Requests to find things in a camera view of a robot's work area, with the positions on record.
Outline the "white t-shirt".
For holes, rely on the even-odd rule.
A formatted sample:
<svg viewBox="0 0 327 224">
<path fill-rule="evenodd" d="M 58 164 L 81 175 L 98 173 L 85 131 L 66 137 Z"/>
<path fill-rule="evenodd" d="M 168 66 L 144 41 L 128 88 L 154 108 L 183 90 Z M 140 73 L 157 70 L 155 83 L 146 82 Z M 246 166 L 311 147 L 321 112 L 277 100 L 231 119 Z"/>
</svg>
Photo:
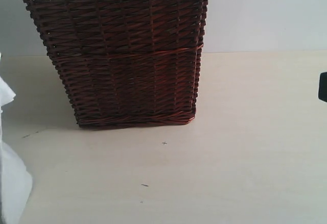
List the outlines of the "white t-shirt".
<svg viewBox="0 0 327 224">
<path fill-rule="evenodd" d="M 32 188 L 23 160 L 1 138 L 1 223 L 19 223 Z"/>
</svg>

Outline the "dark red wicker basket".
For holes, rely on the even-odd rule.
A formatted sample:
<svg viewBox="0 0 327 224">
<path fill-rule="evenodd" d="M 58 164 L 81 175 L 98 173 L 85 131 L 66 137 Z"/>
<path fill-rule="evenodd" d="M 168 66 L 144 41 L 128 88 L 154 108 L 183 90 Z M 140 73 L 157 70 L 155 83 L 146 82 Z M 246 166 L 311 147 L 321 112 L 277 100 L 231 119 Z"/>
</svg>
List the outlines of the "dark red wicker basket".
<svg viewBox="0 0 327 224">
<path fill-rule="evenodd" d="M 79 127 L 196 115 L 208 0 L 25 0 Z"/>
</svg>

